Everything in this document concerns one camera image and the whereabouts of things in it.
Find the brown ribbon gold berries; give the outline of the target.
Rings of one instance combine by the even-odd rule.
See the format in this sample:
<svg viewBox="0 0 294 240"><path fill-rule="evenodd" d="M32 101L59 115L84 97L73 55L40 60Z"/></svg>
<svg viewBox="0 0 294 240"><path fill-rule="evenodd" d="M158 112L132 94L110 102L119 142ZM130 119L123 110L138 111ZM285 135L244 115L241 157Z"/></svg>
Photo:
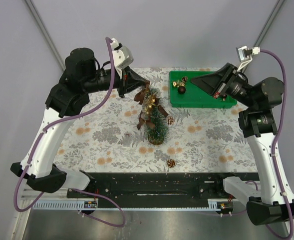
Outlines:
<svg viewBox="0 0 294 240"><path fill-rule="evenodd" d="M142 110L138 117L138 130L140 130L143 125L147 125L147 127L151 129L155 128L156 125L152 122L152 120L155 119L155 117L152 116L153 110L158 110L161 116L165 119L169 116L160 104L158 92L153 88L150 88L149 84L143 87L142 90L135 95L134 101L138 102L139 105L142 105Z"/></svg>

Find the small green christmas tree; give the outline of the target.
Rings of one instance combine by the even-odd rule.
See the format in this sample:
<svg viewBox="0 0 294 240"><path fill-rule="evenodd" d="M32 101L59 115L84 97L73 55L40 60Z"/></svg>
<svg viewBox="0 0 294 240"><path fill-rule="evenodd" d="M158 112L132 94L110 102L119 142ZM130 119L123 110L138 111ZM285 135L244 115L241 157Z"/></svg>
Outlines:
<svg viewBox="0 0 294 240"><path fill-rule="evenodd" d="M157 88L152 88L158 92L158 97L160 98L160 104L162 106L162 98L160 96L160 91ZM152 111L152 116L155 119L152 122L156 125L154 129L147 127L144 124L145 136L148 142L152 145L159 146L164 143L167 138L168 124L167 119L161 116L160 112L156 109Z"/></svg>

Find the pine cone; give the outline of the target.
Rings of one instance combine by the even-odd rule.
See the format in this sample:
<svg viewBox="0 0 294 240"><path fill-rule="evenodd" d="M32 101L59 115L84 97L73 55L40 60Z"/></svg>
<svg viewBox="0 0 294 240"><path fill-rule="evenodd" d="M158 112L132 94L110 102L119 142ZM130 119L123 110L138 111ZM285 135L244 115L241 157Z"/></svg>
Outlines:
<svg viewBox="0 0 294 240"><path fill-rule="evenodd" d="M172 116L168 116L167 117L167 124L170 126L170 125L173 125L175 122L174 118Z"/></svg>
<svg viewBox="0 0 294 240"><path fill-rule="evenodd" d="M173 167L176 166L176 161L175 161L174 159L168 159L168 160L166 161L166 164L167 164L167 167L168 167L168 168L173 168Z"/></svg>

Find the pine cone front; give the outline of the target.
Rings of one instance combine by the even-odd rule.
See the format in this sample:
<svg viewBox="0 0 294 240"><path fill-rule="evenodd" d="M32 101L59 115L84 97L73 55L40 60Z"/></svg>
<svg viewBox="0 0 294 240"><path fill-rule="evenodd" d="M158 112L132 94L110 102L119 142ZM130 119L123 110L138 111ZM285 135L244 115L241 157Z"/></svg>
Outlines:
<svg viewBox="0 0 294 240"><path fill-rule="evenodd" d="M168 168L173 168L173 167L176 166L176 161L175 161L174 159L168 159L168 160L166 161L166 164L167 164L167 167L168 167Z"/></svg>

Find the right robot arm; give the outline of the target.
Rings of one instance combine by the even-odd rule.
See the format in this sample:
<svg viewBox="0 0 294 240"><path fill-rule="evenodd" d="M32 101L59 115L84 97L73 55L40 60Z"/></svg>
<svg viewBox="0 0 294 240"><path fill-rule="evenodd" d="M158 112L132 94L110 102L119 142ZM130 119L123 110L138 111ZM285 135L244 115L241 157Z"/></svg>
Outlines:
<svg viewBox="0 0 294 240"><path fill-rule="evenodd" d="M239 177L231 176L214 185L215 194L237 198L256 226L294 219L294 194L282 166L276 139L280 129L272 113L283 101L284 83L268 77L250 85L230 63L214 73L193 77L190 82L215 99L228 96L247 107L239 113L238 122L254 155L261 189L254 190Z"/></svg>

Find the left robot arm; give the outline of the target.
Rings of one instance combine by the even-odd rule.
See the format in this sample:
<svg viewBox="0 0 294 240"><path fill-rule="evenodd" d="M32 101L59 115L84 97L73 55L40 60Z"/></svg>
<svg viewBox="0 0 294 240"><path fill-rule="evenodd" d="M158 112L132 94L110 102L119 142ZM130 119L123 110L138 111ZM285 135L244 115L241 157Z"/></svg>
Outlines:
<svg viewBox="0 0 294 240"><path fill-rule="evenodd" d="M95 185L85 172L62 170L53 161L76 119L100 109L113 89L123 98L149 83L130 68L133 56L129 48L116 46L111 53L111 60L105 62L105 65L111 65L109 69L104 69L93 50L86 47L72 50L65 59L65 70L46 99L43 120L33 146L21 162L10 167L33 190L51 194L67 187L78 189L85 198L94 195Z"/></svg>

